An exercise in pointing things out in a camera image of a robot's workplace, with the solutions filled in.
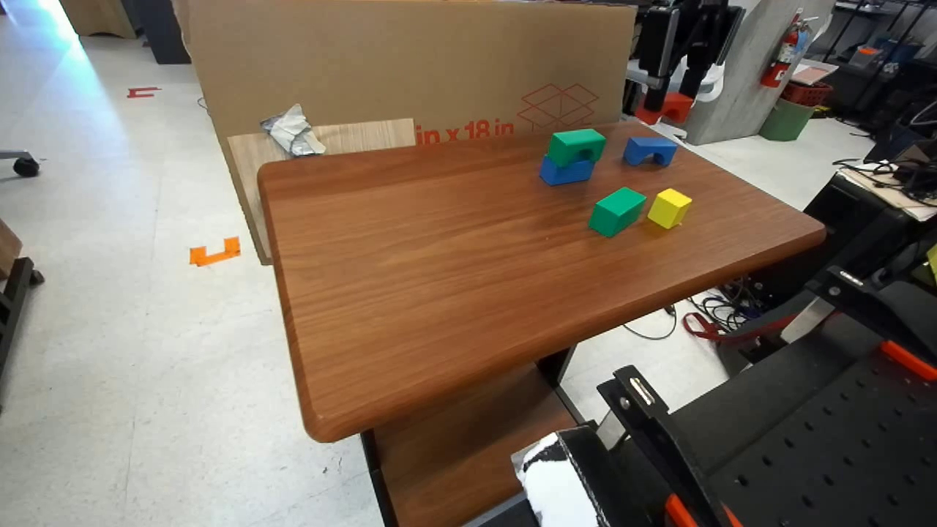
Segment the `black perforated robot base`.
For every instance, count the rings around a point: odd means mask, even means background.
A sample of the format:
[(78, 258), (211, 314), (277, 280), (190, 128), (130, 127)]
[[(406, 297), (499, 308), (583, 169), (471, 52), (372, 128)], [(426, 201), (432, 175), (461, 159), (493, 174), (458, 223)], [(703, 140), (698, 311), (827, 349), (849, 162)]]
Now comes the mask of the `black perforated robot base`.
[(937, 527), (937, 298), (893, 280), (673, 409), (600, 387), (612, 527)]

